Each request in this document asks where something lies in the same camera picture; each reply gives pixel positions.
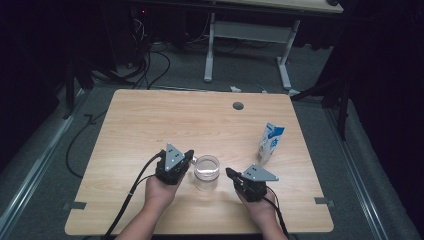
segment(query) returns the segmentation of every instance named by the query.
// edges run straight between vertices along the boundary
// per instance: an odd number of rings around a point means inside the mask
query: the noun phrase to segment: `glass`
[[[200,191],[211,191],[218,185],[219,161],[216,157],[205,155],[194,165],[194,185]]]

